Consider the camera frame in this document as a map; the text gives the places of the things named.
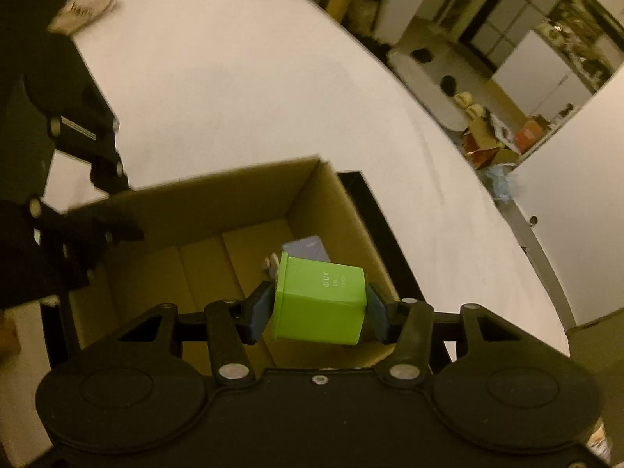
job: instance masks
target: open cardboard box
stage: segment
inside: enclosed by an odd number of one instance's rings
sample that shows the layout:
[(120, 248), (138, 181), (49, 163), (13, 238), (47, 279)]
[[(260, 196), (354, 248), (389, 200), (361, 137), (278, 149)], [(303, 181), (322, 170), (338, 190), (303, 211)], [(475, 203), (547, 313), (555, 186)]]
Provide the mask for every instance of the open cardboard box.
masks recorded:
[[(72, 294), (83, 347), (160, 303), (185, 313), (244, 299), (266, 279), (265, 257), (315, 234), (332, 262), (362, 267), (368, 283), (397, 299), (356, 208), (330, 164), (318, 158), (126, 191), (74, 215), (108, 210), (134, 220), (145, 241), (108, 250), (92, 284)], [(271, 340), (270, 333), (269, 326), (261, 342), (246, 347), (257, 374), (267, 367), (366, 367), (391, 350), (370, 340), (365, 328), (356, 346)], [(210, 374), (205, 342), (184, 342), (183, 359)]]

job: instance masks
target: screw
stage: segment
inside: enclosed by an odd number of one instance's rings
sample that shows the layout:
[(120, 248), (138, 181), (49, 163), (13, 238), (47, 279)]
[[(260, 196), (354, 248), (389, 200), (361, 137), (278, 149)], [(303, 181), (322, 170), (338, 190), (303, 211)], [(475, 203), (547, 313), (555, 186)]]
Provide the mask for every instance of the screw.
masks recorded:
[(54, 137), (58, 137), (60, 135), (60, 120), (58, 118), (52, 118), (50, 120), (50, 133)]
[(38, 218), (41, 216), (41, 202), (39, 202), (39, 199), (30, 199), (30, 202), (28, 203), (28, 209), (30, 211), (30, 215), (33, 218)]
[(412, 364), (395, 364), (390, 368), (390, 376), (397, 380), (414, 380), (420, 375), (420, 369)]
[(219, 368), (219, 374), (228, 380), (240, 380), (249, 374), (249, 368), (244, 364), (224, 364)]
[(314, 375), (312, 377), (312, 383), (316, 385), (325, 385), (326, 383), (329, 383), (329, 381), (330, 378), (325, 375)]

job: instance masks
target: green container lid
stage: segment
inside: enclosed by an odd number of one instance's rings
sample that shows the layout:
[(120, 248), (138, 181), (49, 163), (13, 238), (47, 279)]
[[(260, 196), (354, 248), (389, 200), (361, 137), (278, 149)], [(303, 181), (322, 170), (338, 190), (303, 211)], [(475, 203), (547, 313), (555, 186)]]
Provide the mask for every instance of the green container lid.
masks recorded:
[(282, 252), (273, 339), (355, 345), (366, 313), (364, 270)]

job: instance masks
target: white table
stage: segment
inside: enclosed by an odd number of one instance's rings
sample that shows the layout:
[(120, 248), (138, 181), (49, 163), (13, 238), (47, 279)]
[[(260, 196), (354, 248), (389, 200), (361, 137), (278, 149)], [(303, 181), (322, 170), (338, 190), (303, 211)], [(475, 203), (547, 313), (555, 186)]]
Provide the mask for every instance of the white table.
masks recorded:
[[(481, 303), (567, 353), (554, 307), (468, 163), (314, 5), (119, 0), (76, 42), (121, 121), (117, 143), (133, 187), (316, 153), (336, 170), (362, 170), (438, 311)], [(55, 162), (46, 200), (65, 208), (91, 196), (86, 167)], [(22, 328), (22, 339), (36, 331)], [(21, 383), (23, 410), (8, 416), (0, 401), (3, 441), (8, 424), (32, 413), (41, 350), (24, 354), (36, 367)], [(18, 381), (11, 376), (0, 392)], [(10, 454), (41, 451), (41, 431), (32, 435)]]

